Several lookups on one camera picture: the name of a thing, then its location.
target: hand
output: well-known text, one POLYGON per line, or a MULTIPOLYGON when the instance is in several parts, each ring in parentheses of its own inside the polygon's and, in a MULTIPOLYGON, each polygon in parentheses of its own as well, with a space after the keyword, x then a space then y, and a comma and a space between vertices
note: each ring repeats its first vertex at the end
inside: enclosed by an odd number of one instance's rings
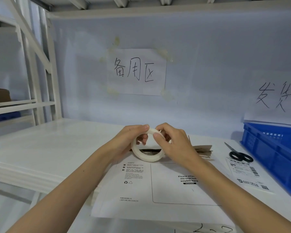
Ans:
POLYGON ((112 140, 107 142, 104 147, 112 154, 113 160, 120 160, 131 149, 131 142, 137 137, 136 144, 140 142, 145 145, 148 134, 143 134, 149 130, 150 126, 130 125, 125 126, 112 140))
POLYGON ((201 159, 182 129, 176 129, 168 123, 158 125, 155 129, 161 131, 165 139, 155 133, 153 134, 154 140, 160 145, 165 154, 176 163, 188 168, 193 161, 201 159))

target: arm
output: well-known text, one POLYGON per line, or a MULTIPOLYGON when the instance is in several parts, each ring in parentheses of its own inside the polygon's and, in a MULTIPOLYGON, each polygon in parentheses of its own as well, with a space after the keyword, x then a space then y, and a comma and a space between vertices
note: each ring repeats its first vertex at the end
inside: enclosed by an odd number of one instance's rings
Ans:
MULTIPOLYGON (((22 216, 8 233, 67 232, 107 166, 131 148, 130 143, 149 125, 126 126, 111 141, 96 150, 79 168, 22 216)), ((146 143, 143 134, 137 143, 146 143)))
POLYGON ((175 129, 166 123, 157 126, 156 129, 161 130, 165 136, 164 139, 159 134, 153 135, 164 152, 194 174, 245 233, 291 233, 290 221, 237 186, 211 163, 201 158, 183 130, 175 129))

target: blue plastic basket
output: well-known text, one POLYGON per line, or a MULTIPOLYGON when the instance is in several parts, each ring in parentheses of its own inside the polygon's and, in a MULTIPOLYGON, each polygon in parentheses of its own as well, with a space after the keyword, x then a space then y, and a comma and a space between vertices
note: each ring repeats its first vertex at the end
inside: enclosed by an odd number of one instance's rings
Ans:
POLYGON ((241 144, 291 194, 291 128, 244 123, 241 144))
POLYGON ((19 111, 0 114, 0 122, 4 120, 19 118, 19 117, 21 117, 21 114, 19 111))

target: clear adhesive tape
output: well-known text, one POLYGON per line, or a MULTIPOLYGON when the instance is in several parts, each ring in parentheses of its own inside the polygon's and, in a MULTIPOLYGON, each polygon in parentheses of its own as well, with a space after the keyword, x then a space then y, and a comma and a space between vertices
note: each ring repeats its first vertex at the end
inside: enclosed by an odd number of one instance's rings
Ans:
MULTIPOLYGON (((162 137, 164 137, 163 136, 163 134, 160 132, 160 131, 158 131, 158 130, 156 130, 156 129, 154 129, 154 128, 150 128, 147 132, 146 132, 147 134, 154 134, 154 133, 159 133, 162 137)), ((160 160, 161 158, 163 158, 164 157, 164 151, 163 151, 163 149, 158 153, 158 154, 155 154, 155 155, 146 155, 146 154, 144 154, 144 153, 142 153, 138 148, 137 148, 137 144, 136 144, 136 139, 134 139, 133 141, 132 141, 132 143, 131 143, 131 145, 132 145, 132 151, 134 152, 134 154, 139 158, 139 159, 141 159, 141 160, 143 160, 143 161, 146 161, 146 162, 155 162, 155 161, 158 161, 158 160, 160 160)))

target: person's right arm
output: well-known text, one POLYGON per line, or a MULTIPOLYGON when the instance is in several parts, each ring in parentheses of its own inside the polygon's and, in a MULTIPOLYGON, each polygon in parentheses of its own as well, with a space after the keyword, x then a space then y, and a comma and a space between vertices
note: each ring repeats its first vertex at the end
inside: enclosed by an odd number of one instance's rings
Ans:
POLYGON ((188 169, 245 233, 291 233, 291 222, 233 183, 192 147, 185 131, 164 123, 156 127, 165 139, 155 141, 172 160, 188 169))

